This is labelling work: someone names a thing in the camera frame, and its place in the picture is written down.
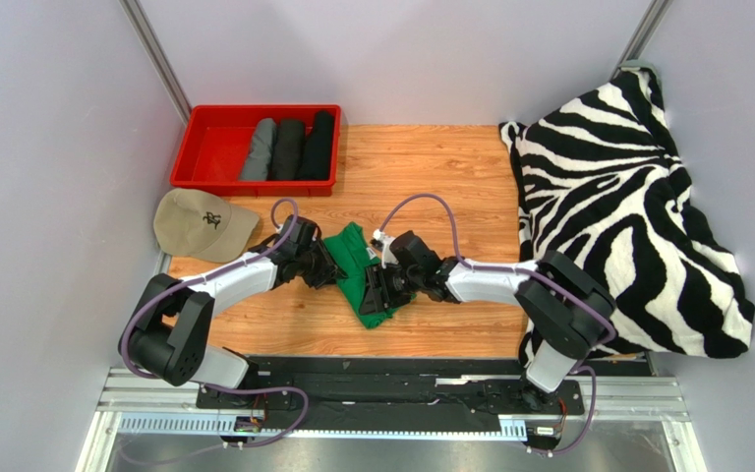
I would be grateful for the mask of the green t-shirt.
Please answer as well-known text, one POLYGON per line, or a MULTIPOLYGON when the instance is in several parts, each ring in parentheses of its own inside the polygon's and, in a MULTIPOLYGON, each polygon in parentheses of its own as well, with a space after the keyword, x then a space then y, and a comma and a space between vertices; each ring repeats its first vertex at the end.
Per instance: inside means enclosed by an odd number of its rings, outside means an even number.
POLYGON ((365 270, 369 266, 379 264, 378 256, 366 243, 363 228, 352 221, 336 235, 324 236, 322 240, 331 257, 345 272, 345 275, 337 280, 337 286, 364 328, 375 329, 392 319, 397 309, 388 309, 367 316, 359 313, 366 290, 365 270))

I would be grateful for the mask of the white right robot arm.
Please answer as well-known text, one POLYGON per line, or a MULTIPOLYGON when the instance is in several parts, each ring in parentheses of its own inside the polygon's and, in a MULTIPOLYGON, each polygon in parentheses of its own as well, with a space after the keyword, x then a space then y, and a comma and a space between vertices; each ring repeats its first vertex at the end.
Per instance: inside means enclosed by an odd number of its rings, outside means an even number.
POLYGON ((524 378, 543 393, 557 391, 591 350, 613 339, 608 291, 564 254, 538 260, 482 264, 442 258, 411 231, 399 237, 376 234, 377 265, 365 269, 358 312, 373 316, 412 302, 417 294, 446 303, 491 302, 521 308, 542 338, 524 378))

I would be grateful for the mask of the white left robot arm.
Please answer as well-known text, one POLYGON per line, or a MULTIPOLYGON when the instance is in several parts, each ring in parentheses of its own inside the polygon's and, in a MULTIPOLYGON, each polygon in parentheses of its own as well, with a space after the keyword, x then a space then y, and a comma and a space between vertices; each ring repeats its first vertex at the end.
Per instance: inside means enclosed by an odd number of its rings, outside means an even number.
POLYGON ((237 388, 250 363, 209 343, 213 319, 295 278, 321 289, 346 275, 322 241, 319 226, 305 217, 289 216, 276 233, 232 263, 185 278, 154 276, 121 335, 119 353, 140 377, 174 386, 237 388))

